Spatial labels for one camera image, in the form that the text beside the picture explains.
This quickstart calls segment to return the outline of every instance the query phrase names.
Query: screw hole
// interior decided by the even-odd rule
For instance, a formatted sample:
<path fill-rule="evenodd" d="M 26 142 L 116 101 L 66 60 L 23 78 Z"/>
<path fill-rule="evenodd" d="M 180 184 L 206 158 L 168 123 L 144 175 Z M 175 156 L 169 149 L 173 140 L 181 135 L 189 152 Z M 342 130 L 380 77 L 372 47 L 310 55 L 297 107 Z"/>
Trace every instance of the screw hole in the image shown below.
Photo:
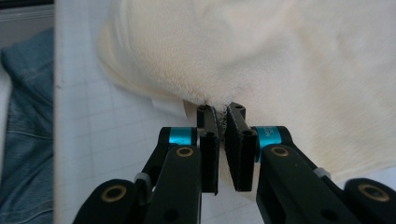
<path fill-rule="evenodd" d="M 113 185 L 103 191 L 102 200 L 106 203 L 114 203 L 125 196 L 125 194 L 126 188 L 123 185 Z"/>
<path fill-rule="evenodd" d="M 329 209 L 324 209 L 321 210 L 320 214 L 326 218 L 327 220 L 331 221 L 331 222 L 336 222 L 338 221 L 338 216 L 337 214 L 334 213 L 334 211 L 329 210 Z"/>
<path fill-rule="evenodd" d="M 273 147 L 271 148 L 271 152 L 280 157 L 289 156 L 289 151 L 283 147 Z"/>
<path fill-rule="evenodd" d="M 194 153 L 194 151 L 189 147 L 181 147 L 176 150 L 176 154 L 179 157 L 189 157 Z"/>
<path fill-rule="evenodd" d="M 178 211 L 175 209 L 169 209 L 163 213 L 163 219 L 165 221 L 173 222 L 178 220 Z"/>
<path fill-rule="evenodd" d="M 360 184 L 358 186 L 358 188 L 359 188 L 359 191 L 367 198 L 370 198 L 370 199 L 378 201 L 378 202 L 389 201 L 389 195 L 384 190 L 382 190 L 381 188 L 378 188 L 374 185 Z"/>

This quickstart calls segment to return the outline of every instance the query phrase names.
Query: denim fabric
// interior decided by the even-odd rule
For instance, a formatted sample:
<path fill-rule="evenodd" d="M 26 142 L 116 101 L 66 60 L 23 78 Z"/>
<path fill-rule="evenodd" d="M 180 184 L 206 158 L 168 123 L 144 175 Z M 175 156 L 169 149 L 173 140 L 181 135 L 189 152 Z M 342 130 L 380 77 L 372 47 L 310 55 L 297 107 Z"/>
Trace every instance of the denim fabric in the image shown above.
<path fill-rule="evenodd" d="M 53 221 L 53 29 L 2 49 L 8 106 L 0 223 Z"/>

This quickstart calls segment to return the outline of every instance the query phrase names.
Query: table surface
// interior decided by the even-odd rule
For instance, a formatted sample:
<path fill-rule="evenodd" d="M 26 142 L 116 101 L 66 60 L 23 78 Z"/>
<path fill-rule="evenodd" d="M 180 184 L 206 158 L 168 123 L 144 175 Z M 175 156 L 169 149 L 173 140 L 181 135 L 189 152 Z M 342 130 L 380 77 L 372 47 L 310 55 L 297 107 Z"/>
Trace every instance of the table surface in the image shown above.
<path fill-rule="evenodd" d="M 186 119 L 156 110 L 150 99 L 114 86 L 101 70 L 95 43 L 109 2 L 55 5 L 56 223 L 71 223 L 101 183 L 134 180 L 161 127 L 191 126 Z M 369 177 L 396 189 L 395 173 L 393 168 Z M 220 180 L 216 198 L 203 195 L 202 223 L 262 223 L 262 217 L 254 201 Z"/>

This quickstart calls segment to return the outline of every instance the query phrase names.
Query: white towel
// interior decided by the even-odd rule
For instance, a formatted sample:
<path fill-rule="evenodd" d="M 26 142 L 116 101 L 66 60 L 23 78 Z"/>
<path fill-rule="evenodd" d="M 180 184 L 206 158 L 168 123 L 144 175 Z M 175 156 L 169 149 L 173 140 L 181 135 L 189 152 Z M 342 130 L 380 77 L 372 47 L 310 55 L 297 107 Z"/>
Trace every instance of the white towel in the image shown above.
<path fill-rule="evenodd" d="M 396 164 L 396 2 L 119 0 L 98 55 L 155 99 L 283 125 L 338 182 Z"/>

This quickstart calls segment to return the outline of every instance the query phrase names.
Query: blue ring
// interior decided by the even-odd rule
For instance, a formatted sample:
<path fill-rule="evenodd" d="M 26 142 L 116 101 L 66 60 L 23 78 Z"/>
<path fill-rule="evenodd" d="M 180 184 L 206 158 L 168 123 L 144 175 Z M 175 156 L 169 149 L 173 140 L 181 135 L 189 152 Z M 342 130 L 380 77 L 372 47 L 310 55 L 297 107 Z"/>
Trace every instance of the blue ring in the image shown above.
<path fill-rule="evenodd" d="M 256 130 L 260 146 L 259 158 L 256 158 L 256 162 L 262 162 L 262 150 L 268 145 L 282 143 L 282 138 L 276 126 L 257 126 Z"/>
<path fill-rule="evenodd" d="M 192 145 L 192 128 L 171 128 L 169 143 L 178 145 Z"/>

